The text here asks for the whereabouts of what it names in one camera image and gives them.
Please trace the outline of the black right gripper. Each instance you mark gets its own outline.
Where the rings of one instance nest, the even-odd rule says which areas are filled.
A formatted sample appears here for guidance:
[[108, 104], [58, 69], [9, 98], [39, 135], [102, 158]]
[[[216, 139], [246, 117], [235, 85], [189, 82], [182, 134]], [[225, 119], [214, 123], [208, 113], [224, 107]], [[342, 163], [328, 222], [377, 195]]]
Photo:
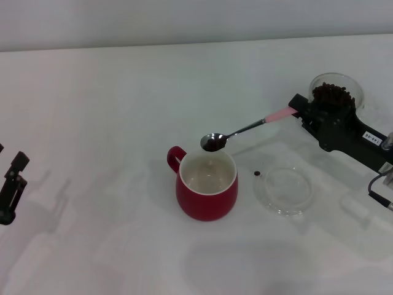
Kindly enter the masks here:
[[350, 95], [323, 94], [309, 101], [296, 94], [289, 106], [297, 111], [294, 117], [301, 120], [302, 128], [325, 151], [340, 151], [371, 170], [392, 168], [392, 150], [381, 147], [387, 136], [354, 117]]

